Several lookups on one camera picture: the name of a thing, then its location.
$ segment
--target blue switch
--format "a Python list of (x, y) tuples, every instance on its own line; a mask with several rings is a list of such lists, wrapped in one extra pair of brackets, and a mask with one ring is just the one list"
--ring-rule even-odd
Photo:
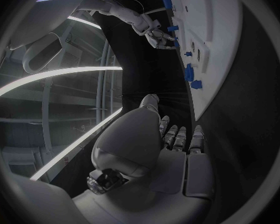
[(188, 52), (188, 51), (187, 51), (187, 52), (185, 53), (185, 55), (186, 55), (186, 56), (192, 56), (192, 52)]
[(168, 30), (168, 31), (176, 31), (176, 30), (178, 30), (178, 26), (170, 26), (170, 27), (167, 27), (167, 30)]
[(164, 6), (166, 9), (172, 8), (172, 1), (171, 0), (163, 0)]
[(191, 67), (191, 63), (187, 64), (185, 69), (185, 81), (194, 81), (194, 69)]
[(202, 82), (201, 82), (201, 81), (198, 81), (198, 80), (193, 81), (193, 82), (191, 83), (191, 87), (192, 87), (193, 89), (202, 89)]
[(174, 41), (174, 46), (179, 47), (178, 41)]

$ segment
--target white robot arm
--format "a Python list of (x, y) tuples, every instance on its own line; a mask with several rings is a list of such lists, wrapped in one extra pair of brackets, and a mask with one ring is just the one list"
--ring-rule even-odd
[(152, 21), (147, 14), (139, 14), (129, 8), (118, 5), (113, 0), (83, 0), (77, 10), (96, 10), (104, 15), (115, 16), (121, 21), (130, 24), (139, 36), (145, 35), (153, 48), (176, 49), (175, 46), (166, 46), (167, 40), (174, 41), (175, 38), (158, 29), (161, 27), (158, 20)]

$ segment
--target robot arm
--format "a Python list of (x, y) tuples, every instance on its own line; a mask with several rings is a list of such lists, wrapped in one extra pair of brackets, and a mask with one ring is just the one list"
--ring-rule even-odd
[(153, 48), (172, 50), (174, 46), (166, 46), (167, 40), (174, 41), (175, 38), (158, 30), (161, 27), (158, 20), (152, 21), (147, 14), (139, 14), (129, 8), (122, 7), (112, 0), (83, 0), (76, 10), (95, 10), (100, 14), (112, 15), (130, 24), (139, 35), (147, 38)]

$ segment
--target white plastic surface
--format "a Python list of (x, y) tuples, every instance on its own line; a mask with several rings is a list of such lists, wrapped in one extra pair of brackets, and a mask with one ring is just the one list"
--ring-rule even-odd
[[(194, 64), (194, 80), (202, 81), (202, 89), (191, 88), (195, 119), (198, 120), (220, 90), (234, 61), (242, 30), (242, 5), (238, 0), (180, 2), (184, 9), (173, 11), (172, 22), (180, 28), (175, 35), (184, 66)], [(187, 51), (193, 56), (185, 56)]]

